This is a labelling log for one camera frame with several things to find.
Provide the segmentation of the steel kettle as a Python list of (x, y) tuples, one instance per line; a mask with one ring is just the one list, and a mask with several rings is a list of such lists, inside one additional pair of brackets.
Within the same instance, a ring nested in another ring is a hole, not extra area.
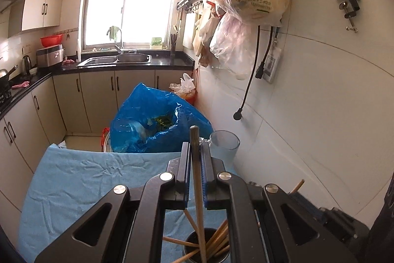
[(22, 74), (23, 75), (30, 75), (30, 70), (32, 69), (30, 56), (28, 56), (28, 55), (23, 56), (21, 64), (22, 64), (22, 67), (21, 67)]

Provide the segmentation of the dark grey utensil holder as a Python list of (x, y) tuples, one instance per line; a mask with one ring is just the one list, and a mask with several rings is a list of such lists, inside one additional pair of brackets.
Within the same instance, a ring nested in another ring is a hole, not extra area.
[[(224, 228), (221, 232), (217, 232), (214, 228), (205, 228), (204, 235), (206, 240), (206, 262), (226, 262), (230, 255), (230, 242), (228, 236), (228, 228)], [(192, 232), (186, 239), (187, 242), (198, 245), (198, 236), (196, 232)], [(195, 247), (184, 246), (183, 254), (187, 255), (196, 250)], [(185, 262), (202, 262), (200, 252), (188, 258)]]

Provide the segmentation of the wooden chopstick six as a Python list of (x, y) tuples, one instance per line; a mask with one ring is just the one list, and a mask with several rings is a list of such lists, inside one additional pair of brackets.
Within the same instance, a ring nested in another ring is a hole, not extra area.
[(188, 259), (190, 259), (191, 257), (193, 257), (193, 255), (195, 255), (195, 254), (197, 254), (197, 253), (199, 253), (199, 252), (200, 252), (199, 249), (193, 250), (192, 252), (187, 253), (187, 254), (183, 255), (182, 257), (176, 259), (176, 260), (173, 261), (172, 263), (182, 263), (182, 262), (185, 262), (185, 261), (187, 261)]

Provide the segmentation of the chrome sink faucet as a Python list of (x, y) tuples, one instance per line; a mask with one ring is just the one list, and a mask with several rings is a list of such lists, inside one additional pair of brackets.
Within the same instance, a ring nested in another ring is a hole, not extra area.
[(107, 31), (107, 36), (114, 41), (114, 47), (119, 54), (124, 52), (124, 42), (122, 39), (122, 30), (119, 27), (111, 26)]

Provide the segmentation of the clear glass mug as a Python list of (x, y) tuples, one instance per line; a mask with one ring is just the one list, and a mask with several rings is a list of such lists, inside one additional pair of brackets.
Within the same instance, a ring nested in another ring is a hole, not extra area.
[(227, 130), (217, 130), (210, 134), (208, 145), (211, 156), (222, 160), (226, 170), (234, 171), (234, 159), (240, 147), (238, 136)]

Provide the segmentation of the blue plastic bag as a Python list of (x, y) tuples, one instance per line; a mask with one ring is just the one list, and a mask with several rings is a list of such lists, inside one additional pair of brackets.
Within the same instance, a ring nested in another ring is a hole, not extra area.
[(208, 139), (212, 124), (193, 105), (169, 91), (139, 83), (110, 125), (113, 152), (179, 152), (190, 140), (190, 127)]

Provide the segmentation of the wooden chopstick seven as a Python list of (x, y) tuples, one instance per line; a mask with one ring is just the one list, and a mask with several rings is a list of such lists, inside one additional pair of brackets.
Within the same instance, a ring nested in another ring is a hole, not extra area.
[(190, 145), (191, 159), (194, 180), (194, 198), (196, 205), (196, 217), (198, 227), (198, 242), (200, 246), (201, 262), (206, 263), (206, 241), (204, 234), (204, 213), (203, 213), (203, 195), (202, 195), (202, 175), (200, 165), (200, 138), (199, 128), (196, 125), (190, 127)]

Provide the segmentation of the wall badge card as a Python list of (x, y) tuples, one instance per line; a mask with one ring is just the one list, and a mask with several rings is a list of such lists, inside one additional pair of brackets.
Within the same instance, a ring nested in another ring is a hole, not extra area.
[(282, 49), (279, 47), (272, 47), (268, 52), (263, 73), (263, 79), (268, 83), (272, 83), (275, 78), (281, 55)]

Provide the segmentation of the hanging pink plastic bag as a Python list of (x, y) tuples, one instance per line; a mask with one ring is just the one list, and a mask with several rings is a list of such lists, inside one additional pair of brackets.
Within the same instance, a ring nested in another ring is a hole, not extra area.
[(256, 25), (242, 23), (226, 13), (210, 42), (210, 52), (222, 69), (235, 78), (246, 79), (252, 72), (256, 51)]

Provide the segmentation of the red plastic basin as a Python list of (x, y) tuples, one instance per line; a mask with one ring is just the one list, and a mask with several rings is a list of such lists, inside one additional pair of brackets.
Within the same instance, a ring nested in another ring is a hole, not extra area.
[(42, 37), (40, 38), (40, 40), (43, 47), (61, 45), (63, 40), (63, 35), (62, 34), (50, 35), (50, 36)]

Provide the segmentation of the wooden chopstick three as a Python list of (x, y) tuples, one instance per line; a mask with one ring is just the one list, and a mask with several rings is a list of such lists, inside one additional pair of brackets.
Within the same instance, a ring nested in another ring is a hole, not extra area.
[(223, 223), (221, 223), (221, 225), (218, 227), (218, 229), (215, 231), (215, 233), (213, 234), (213, 236), (209, 239), (209, 241), (206, 243), (206, 251), (208, 252), (208, 249), (210, 248), (210, 246), (212, 246), (212, 244), (216, 241), (216, 239), (221, 235), (221, 233), (223, 232), (223, 230), (227, 227), (228, 225), (228, 220), (224, 220)]

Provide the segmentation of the white bag red bin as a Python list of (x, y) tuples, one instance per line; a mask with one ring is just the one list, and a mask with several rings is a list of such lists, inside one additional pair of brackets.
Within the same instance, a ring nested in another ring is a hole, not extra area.
[(188, 74), (183, 74), (180, 78), (180, 83), (171, 83), (169, 89), (189, 104), (194, 105), (197, 98), (197, 90), (194, 85), (194, 79)]

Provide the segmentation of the wooden chopstick eight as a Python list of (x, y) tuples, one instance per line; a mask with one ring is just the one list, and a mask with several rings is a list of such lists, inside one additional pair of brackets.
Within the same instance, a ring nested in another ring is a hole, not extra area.
[(301, 179), (300, 182), (298, 182), (298, 184), (289, 193), (297, 193), (302, 188), (304, 183), (305, 183), (305, 180)]

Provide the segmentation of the blue terry table cloth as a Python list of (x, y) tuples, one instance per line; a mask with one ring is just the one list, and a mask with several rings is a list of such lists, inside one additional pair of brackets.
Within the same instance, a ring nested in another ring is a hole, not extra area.
[(166, 171), (180, 152), (102, 153), (53, 144), (45, 151), (28, 188), (19, 223), (17, 250), (36, 257), (115, 186), (139, 188)]

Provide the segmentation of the wooden chopstick four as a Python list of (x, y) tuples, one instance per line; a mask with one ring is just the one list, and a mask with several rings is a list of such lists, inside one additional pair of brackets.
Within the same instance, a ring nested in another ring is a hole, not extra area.
[(221, 233), (213, 239), (207, 249), (207, 259), (210, 259), (217, 253), (228, 241), (228, 226), (226, 226)]

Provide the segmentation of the wooden chopstick five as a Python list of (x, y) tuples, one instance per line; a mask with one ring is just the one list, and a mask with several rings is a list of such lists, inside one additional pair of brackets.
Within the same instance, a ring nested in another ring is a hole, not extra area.
[(217, 257), (217, 256), (221, 256), (222, 254), (227, 254), (229, 253), (229, 250), (230, 250), (230, 245), (228, 244), (227, 246), (224, 246), (219, 251), (217, 251), (217, 253), (215, 253), (214, 256)]

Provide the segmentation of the steel kitchen sink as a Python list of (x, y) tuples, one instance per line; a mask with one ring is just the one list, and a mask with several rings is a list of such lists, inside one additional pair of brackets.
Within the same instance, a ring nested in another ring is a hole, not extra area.
[(116, 65), (116, 64), (148, 64), (152, 60), (152, 56), (143, 53), (127, 53), (115, 56), (92, 57), (84, 60), (78, 67), (97, 66), (97, 65)]

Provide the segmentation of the wooden chopstick two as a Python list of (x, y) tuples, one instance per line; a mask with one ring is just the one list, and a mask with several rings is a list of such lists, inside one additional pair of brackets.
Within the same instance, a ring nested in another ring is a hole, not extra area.
[(163, 239), (163, 241), (174, 243), (174, 244), (179, 244), (179, 245), (182, 245), (182, 246), (188, 246), (188, 247), (193, 247), (193, 248), (198, 248), (199, 247), (198, 244), (187, 242), (187, 241), (184, 241), (184, 240), (171, 238), (171, 237), (168, 237), (168, 236), (163, 236), (162, 239)]

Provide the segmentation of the black wall utensil rack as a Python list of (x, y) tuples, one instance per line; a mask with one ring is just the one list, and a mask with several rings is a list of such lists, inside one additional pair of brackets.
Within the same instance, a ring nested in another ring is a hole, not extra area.
[(193, 6), (198, 6), (201, 2), (202, 0), (180, 0), (176, 4), (176, 10), (184, 10), (186, 12), (189, 12), (192, 10)]

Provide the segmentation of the black wok pan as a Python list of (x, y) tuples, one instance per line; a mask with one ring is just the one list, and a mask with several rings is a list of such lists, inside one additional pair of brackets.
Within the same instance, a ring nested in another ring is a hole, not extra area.
[(18, 65), (14, 65), (9, 71), (6, 69), (0, 70), (0, 88), (1, 90), (5, 89), (9, 85), (9, 76), (16, 71)]

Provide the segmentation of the lower kitchen cabinets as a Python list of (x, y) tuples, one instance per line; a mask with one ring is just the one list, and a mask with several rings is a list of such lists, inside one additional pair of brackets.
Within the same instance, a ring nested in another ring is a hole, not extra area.
[(23, 202), (47, 147), (101, 151), (100, 136), (138, 83), (167, 90), (180, 70), (47, 75), (20, 91), (1, 115), (1, 226), (15, 243)]

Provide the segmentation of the wooden chopstick one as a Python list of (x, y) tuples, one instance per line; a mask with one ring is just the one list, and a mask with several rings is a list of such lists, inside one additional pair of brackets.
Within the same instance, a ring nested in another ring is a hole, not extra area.
[(184, 215), (186, 216), (190, 225), (193, 227), (194, 231), (198, 234), (198, 226), (187, 209), (184, 210)]

